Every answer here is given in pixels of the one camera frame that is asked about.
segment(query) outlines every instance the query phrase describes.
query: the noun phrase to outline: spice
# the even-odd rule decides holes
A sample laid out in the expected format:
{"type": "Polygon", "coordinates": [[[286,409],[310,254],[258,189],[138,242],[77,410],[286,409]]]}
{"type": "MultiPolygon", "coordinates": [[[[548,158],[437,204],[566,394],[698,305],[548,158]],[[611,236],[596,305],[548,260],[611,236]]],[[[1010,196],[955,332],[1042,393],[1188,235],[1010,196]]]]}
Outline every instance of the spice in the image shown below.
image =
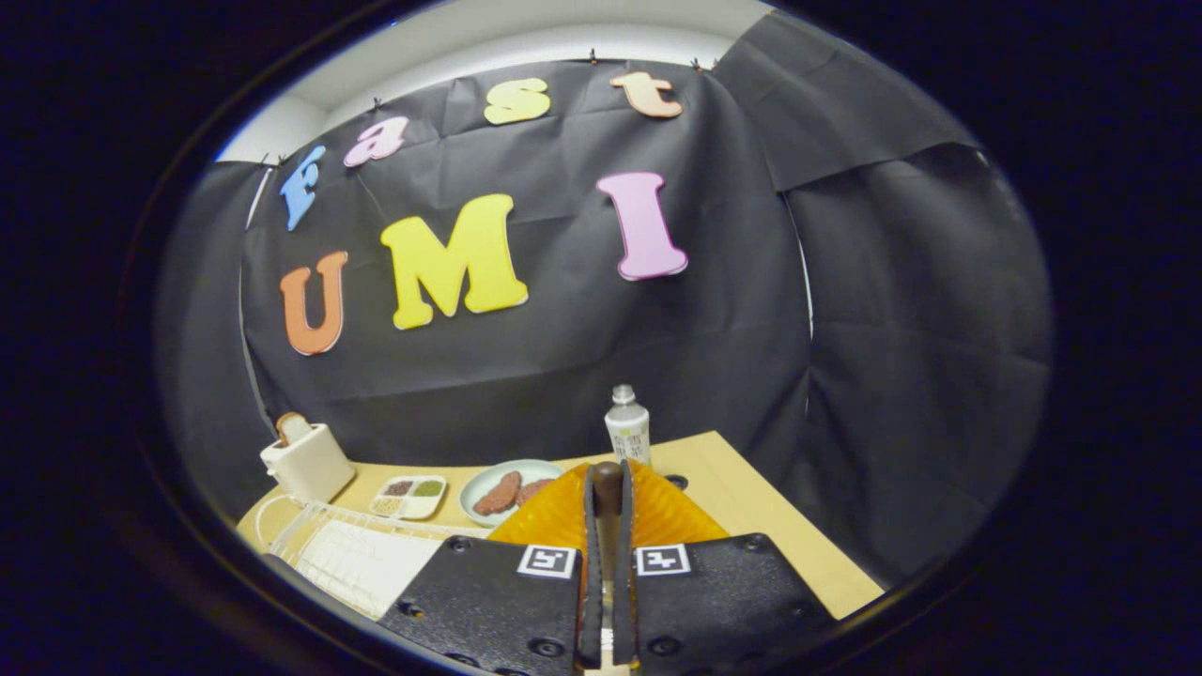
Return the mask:
{"type": "Polygon", "coordinates": [[[400,506],[400,498],[376,498],[371,500],[371,511],[376,514],[392,514],[400,506]]]}
{"type": "Polygon", "coordinates": [[[412,481],[398,481],[385,488],[385,496],[404,496],[413,486],[412,481]]]}
{"type": "Polygon", "coordinates": [[[441,481],[422,481],[413,488],[415,498],[430,498],[442,492],[441,481]]]}

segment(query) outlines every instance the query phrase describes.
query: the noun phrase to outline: table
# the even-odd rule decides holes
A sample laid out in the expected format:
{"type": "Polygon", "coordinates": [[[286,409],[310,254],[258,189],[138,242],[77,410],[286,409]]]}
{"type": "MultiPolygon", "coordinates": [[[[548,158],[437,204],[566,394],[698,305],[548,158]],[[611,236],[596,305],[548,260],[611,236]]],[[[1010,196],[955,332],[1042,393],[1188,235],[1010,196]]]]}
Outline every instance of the table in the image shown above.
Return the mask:
{"type": "MultiPolygon", "coordinates": [[[[582,462],[614,459],[613,453],[552,461],[571,469],[582,462]]],[[[869,604],[883,591],[843,551],[772,487],[718,432],[651,445],[651,463],[659,474],[679,474],[689,480],[685,494],[706,510],[731,535],[764,533],[814,589],[827,610],[841,619],[869,604]]],[[[406,467],[352,463],[355,479],[331,502],[334,506],[368,511],[383,482],[401,474],[440,474],[447,491],[438,511],[426,520],[453,527],[478,527],[459,508],[459,491],[486,467],[406,467]]],[[[260,506],[284,496],[272,488],[238,522],[238,533],[260,552],[255,518],[260,506]]],[[[276,500],[262,514],[260,527],[270,541],[299,514],[291,500],[276,500]]]]}

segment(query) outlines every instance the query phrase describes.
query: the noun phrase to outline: plastic bottle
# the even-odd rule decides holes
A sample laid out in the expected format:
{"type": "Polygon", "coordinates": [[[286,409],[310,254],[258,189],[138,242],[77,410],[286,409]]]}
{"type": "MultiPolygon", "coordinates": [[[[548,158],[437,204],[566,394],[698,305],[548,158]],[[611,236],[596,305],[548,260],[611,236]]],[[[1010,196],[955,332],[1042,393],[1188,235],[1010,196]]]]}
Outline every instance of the plastic bottle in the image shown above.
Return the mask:
{"type": "Polygon", "coordinates": [[[605,425],[609,429],[609,440],[618,462],[630,458],[650,467],[651,414],[635,403],[635,389],[630,385],[613,389],[613,404],[609,413],[605,414],[605,425]]]}

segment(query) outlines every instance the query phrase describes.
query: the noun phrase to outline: plate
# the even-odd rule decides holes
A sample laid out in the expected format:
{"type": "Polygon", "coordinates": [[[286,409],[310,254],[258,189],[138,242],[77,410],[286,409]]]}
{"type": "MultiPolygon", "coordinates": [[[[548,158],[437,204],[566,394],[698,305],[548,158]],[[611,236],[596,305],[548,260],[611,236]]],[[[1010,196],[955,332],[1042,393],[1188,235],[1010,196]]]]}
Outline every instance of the plate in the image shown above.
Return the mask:
{"type": "Polygon", "coordinates": [[[392,479],[385,481],[383,486],[380,487],[380,491],[377,491],[375,497],[371,498],[368,511],[379,514],[380,516],[407,518],[412,521],[429,518],[429,516],[434,514],[434,510],[439,508],[439,503],[442,502],[442,496],[446,492],[447,480],[444,476],[435,474],[393,476],[392,479]],[[406,491],[403,496],[388,496],[388,487],[401,481],[409,481],[411,484],[409,491],[406,491]],[[423,482],[436,482],[439,485],[439,492],[433,496],[415,496],[413,491],[416,491],[417,486],[423,482]]]}
{"type": "Polygon", "coordinates": [[[510,462],[494,464],[474,476],[472,480],[464,485],[463,490],[459,491],[459,508],[468,515],[468,518],[481,526],[493,528],[495,526],[500,526],[502,521],[517,511],[517,505],[513,505],[505,511],[482,516],[471,509],[472,505],[480,502],[480,498],[483,498],[489,491],[500,484],[501,476],[505,476],[514,470],[522,473],[523,486],[541,479],[558,479],[559,475],[564,473],[561,467],[552,464],[545,459],[511,459],[510,462]]]}

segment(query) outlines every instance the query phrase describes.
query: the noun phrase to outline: drying rack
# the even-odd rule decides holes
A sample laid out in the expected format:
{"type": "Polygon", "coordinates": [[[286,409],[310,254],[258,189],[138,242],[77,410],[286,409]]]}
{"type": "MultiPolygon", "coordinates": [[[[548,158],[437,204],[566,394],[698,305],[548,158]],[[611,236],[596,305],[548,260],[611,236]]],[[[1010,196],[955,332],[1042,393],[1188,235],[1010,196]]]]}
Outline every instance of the drying rack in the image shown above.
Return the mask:
{"type": "Polygon", "coordinates": [[[442,540],[489,533],[488,528],[405,521],[308,502],[268,551],[328,594],[377,619],[442,540]]]}

